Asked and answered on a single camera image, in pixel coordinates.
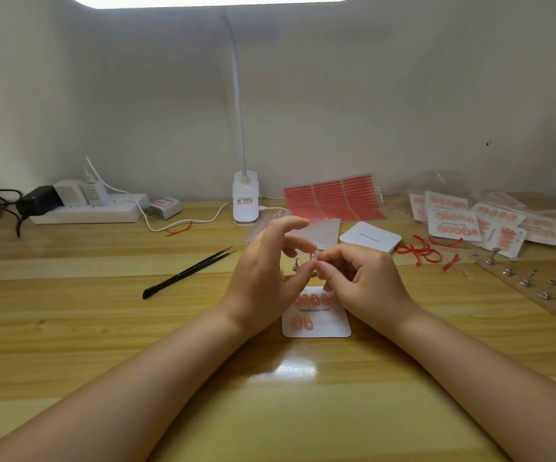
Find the person's left hand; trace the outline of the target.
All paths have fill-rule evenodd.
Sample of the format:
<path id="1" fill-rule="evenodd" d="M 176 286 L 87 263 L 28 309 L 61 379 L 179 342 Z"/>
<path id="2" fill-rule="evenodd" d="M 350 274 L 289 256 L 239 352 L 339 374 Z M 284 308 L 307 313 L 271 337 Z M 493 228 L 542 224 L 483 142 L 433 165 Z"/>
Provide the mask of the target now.
<path id="1" fill-rule="evenodd" d="M 277 320 L 298 295 L 281 295 L 282 255 L 295 258 L 311 254 L 317 246 L 310 240 L 287 233 L 260 236 L 243 250 L 221 300 L 228 316 L 250 339 Z"/>

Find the person's left forearm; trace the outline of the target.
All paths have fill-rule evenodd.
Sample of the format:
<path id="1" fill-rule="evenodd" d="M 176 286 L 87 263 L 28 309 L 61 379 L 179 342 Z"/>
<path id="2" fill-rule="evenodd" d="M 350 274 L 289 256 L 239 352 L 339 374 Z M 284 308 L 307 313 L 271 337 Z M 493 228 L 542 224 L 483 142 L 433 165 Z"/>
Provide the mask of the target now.
<path id="1" fill-rule="evenodd" d="M 0 462 L 144 462 L 252 333 L 218 304 L 0 439 Z"/>

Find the person's right forearm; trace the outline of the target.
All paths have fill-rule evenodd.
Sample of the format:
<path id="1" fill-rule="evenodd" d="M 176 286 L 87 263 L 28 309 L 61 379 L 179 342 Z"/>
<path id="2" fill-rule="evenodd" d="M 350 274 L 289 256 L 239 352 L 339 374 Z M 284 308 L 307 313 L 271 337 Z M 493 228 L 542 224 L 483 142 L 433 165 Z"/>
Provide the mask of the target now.
<path id="1" fill-rule="evenodd" d="M 422 310 L 395 307 L 388 334 L 514 462 L 556 462 L 556 381 Z"/>

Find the clear plastic bag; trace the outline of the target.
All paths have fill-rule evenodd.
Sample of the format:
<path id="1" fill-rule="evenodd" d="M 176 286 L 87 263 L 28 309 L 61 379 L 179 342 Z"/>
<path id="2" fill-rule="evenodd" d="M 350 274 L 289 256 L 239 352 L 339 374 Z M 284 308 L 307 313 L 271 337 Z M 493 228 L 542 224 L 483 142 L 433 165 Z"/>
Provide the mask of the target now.
<path id="1" fill-rule="evenodd" d="M 267 208 L 251 226 L 251 231 L 244 242 L 251 242 L 272 220 L 288 216 L 291 216 L 291 212 L 284 208 Z M 322 251 L 338 244 L 340 227 L 341 220 L 338 218 L 312 219 L 307 227 L 300 230 L 292 230 L 291 233 L 310 240 L 317 246 L 319 251 Z"/>

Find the pack of red adhesive sheets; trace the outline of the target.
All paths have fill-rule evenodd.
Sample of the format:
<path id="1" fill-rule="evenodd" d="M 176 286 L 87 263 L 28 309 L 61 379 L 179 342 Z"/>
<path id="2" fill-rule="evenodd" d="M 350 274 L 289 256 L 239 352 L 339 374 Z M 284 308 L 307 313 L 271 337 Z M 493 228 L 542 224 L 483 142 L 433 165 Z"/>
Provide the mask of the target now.
<path id="1" fill-rule="evenodd" d="M 283 189 L 293 216 L 345 222 L 388 220 L 373 174 L 365 173 Z"/>

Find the white clip desk lamp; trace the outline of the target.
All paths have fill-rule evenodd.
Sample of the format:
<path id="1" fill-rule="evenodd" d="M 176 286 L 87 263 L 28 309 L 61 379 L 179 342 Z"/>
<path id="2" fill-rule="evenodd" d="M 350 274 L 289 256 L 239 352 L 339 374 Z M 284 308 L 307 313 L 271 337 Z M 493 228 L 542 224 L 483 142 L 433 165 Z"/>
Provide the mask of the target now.
<path id="1" fill-rule="evenodd" d="M 236 39 L 226 9 L 232 6 L 335 4 L 347 0 L 74 0 L 95 10 L 151 9 L 151 8 L 219 8 L 226 26 L 230 51 L 237 139 L 242 154 L 242 170 L 234 175 L 232 184 L 232 214 L 237 227 L 250 227 L 261 213 L 260 189 L 257 173 L 247 169 L 245 139 L 240 100 L 239 61 Z"/>

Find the stack of white square cards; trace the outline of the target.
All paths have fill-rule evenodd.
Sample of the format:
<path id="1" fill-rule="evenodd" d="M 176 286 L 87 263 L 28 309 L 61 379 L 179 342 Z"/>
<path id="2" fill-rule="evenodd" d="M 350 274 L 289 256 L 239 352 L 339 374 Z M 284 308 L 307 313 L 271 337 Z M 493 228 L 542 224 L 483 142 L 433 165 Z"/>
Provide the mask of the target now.
<path id="1" fill-rule="evenodd" d="M 338 238 L 342 243 L 391 253 L 402 242 L 402 237 L 366 222 L 358 222 Z"/>

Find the pile of red peel strips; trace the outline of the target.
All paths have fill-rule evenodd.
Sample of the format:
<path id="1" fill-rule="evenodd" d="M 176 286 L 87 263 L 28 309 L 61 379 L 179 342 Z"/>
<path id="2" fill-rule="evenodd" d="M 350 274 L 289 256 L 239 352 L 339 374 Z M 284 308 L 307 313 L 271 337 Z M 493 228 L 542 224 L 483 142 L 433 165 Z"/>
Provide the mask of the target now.
<path id="1" fill-rule="evenodd" d="M 442 271 L 447 272 L 454 268 L 460 260 L 458 252 L 453 253 L 451 258 L 445 256 L 440 248 L 458 249 L 465 243 L 463 238 L 456 240 L 440 239 L 429 236 L 424 239 L 418 235 L 413 235 L 412 238 L 419 243 L 414 245 L 401 242 L 395 248 L 395 253 L 401 256 L 413 255 L 415 258 L 415 266 L 420 267 L 424 264 L 441 264 Z"/>

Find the black tweezers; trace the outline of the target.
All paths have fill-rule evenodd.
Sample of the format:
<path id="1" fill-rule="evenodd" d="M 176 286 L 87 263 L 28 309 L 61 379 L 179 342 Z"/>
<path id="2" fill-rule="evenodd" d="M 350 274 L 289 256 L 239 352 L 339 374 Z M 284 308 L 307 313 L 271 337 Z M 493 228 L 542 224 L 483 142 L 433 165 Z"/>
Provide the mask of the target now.
<path id="1" fill-rule="evenodd" d="M 170 277 L 170 278 L 168 278 L 168 279 L 166 279 L 166 280 L 164 280 L 164 281 L 162 281 L 162 282 L 160 282 L 160 283 L 158 283 L 154 286 L 151 286 L 151 287 L 145 289 L 143 294 L 142 294 L 142 299 L 147 300 L 150 297 L 156 295 L 158 292 L 164 290 L 165 288 L 167 288 L 171 285 L 174 285 L 175 283 L 177 283 L 177 282 L 179 282 L 179 281 L 181 281 L 185 278 L 188 278 L 189 276 L 191 276 L 191 275 L 193 275 L 193 274 L 195 274 L 195 273 L 197 273 L 201 270 L 204 270 L 205 268 L 207 268 L 207 267 L 209 267 L 209 266 L 211 266 L 211 265 L 213 265 L 217 262 L 220 262 L 222 259 L 224 259 L 224 258 L 230 256 L 232 253 L 234 253 L 233 248 L 234 247 L 231 246 L 231 247 L 228 247 L 226 249 L 223 249 L 222 251 L 217 252 L 217 253 L 203 259 L 202 261 L 200 261 L 200 262 L 196 263 L 195 265 L 187 268 L 186 270 L 184 270 L 180 273 L 177 273 L 174 276 L 172 276 L 172 277 Z"/>

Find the white charger with red label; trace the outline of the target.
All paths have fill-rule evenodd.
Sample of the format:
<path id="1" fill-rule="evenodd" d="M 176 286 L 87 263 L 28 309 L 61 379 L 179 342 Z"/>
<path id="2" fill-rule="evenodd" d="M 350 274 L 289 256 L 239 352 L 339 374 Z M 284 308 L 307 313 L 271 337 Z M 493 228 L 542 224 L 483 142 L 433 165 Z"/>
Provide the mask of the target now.
<path id="1" fill-rule="evenodd" d="M 149 205 L 150 213 L 159 220 L 166 221 L 181 213 L 181 202 L 176 198 L 159 198 Z"/>

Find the pile of packaged nail sets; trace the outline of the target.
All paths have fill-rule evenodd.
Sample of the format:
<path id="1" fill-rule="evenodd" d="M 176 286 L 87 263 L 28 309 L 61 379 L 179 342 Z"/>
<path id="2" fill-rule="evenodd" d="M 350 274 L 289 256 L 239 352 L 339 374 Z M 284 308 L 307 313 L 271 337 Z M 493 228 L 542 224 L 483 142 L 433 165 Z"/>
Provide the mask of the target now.
<path id="1" fill-rule="evenodd" d="M 470 243 L 511 260 L 527 242 L 556 248 L 556 209 L 535 210 L 505 192 L 409 190 L 406 199 L 406 216 L 448 248 Z"/>

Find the white usb charger plug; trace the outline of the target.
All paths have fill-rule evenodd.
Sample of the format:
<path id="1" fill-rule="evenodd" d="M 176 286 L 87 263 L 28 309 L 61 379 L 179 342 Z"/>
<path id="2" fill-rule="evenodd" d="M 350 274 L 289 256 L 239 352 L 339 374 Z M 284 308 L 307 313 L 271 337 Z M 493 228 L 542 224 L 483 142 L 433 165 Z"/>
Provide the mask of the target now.
<path id="1" fill-rule="evenodd" d="M 110 197 L 106 191 L 104 183 L 97 179 L 94 173 L 84 169 L 85 178 L 82 180 L 82 190 L 85 197 L 92 207 L 107 206 Z"/>

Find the row of metal nail stands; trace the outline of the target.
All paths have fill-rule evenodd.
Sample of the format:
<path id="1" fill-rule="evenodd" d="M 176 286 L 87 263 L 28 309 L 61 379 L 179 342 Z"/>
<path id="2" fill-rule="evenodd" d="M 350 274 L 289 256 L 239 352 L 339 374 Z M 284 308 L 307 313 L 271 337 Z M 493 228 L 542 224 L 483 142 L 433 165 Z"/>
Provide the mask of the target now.
<path id="1" fill-rule="evenodd" d="M 556 318 L 556 280 L 549 280 L 547 286 L 544 287 L 534 282 L 537 270 L 531 270 L 527 275 L 519 276 L 511 265 L 496 260 L 500 252 L 501 248 L 493 248 L 490 255 L 480 255 L 479 252 L 474 252 L 472 258 L 475 264 L 484 271 Z"/>

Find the white power strip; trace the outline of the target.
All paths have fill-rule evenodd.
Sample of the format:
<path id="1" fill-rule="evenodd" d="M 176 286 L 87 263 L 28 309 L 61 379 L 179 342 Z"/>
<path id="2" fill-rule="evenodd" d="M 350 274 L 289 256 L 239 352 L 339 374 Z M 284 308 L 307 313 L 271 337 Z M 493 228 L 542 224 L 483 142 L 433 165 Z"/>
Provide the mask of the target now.
<path id="1" fill-rule="evenodd" d="M 37 225 L 135 223 L 151 202 L 146 194 L 110 194 L 107 206 L 59 206 L 29 219 Z"/>

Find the white square power adapter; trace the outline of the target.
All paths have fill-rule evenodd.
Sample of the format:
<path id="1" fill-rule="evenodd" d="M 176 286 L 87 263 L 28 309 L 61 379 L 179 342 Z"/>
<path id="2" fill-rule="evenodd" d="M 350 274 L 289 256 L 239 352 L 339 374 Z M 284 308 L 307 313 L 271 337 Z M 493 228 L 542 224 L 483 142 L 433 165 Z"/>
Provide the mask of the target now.
<path id="1" fill-rule="evenodd" d="M 63 206 L 80 208 L 88 206 L 88 200 L 82 187 L 82 180 L 61 180 L 53 185 Z"/>

